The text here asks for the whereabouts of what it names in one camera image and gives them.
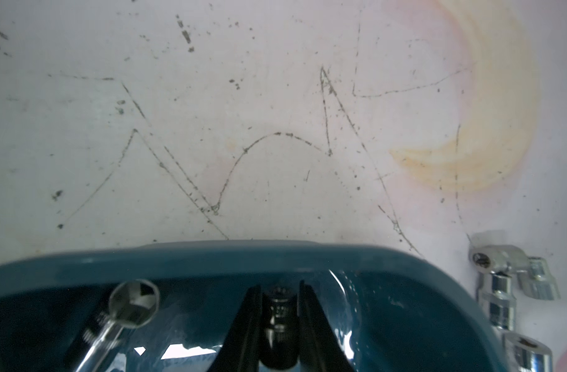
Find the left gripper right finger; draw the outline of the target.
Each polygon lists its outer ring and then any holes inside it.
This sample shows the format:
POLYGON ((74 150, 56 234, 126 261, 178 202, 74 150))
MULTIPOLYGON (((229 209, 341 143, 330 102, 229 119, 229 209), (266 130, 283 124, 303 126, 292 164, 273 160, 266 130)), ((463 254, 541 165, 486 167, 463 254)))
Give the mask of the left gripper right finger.
POLYGON ((301 371, 354 372, 339 346, 313 287, 304 281, 299 286, 298 314, 301 371))

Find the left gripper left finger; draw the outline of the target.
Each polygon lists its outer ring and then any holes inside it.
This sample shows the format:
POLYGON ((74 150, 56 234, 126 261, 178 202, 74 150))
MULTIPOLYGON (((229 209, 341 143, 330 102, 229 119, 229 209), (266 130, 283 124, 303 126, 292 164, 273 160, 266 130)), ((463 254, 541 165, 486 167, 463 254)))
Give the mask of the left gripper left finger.
POLYGON ((208 372, 257 372, 260 362, 262 290, 251 287, 208 372))

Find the teal plastic storage tray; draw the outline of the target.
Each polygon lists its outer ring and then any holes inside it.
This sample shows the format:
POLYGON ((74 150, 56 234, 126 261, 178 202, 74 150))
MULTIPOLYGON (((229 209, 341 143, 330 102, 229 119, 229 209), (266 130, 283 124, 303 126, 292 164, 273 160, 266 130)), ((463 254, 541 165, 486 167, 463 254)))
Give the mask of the teal plastic storage tray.
POLYGON ((375 246, 155 243, 0 266, 0 371, 208 371, 246 292, 313 287, 354 371, 504 371, 474 299, 375 246))

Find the small chrome socket gripped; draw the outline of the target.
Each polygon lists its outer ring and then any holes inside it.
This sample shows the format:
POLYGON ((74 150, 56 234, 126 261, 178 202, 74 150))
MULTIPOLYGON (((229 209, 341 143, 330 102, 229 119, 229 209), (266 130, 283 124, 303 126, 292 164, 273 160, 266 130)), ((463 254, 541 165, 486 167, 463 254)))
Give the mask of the small chrome socket gripped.
POLYGON ((491 325, 500 332, 516 329, 516 297, 512 287, 512 278, 507 274, 480 274, 477 303, 491 325))

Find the large chrome socket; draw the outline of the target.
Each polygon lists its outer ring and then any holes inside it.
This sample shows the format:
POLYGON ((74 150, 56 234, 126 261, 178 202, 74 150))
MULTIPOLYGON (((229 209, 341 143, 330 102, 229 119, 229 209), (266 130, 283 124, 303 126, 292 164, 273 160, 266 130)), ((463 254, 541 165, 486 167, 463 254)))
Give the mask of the large chrome socket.
POLYGON ((553 372, 553 352, 538 340, 519 333, 502 336, 508 369, 517 372, 553 372))

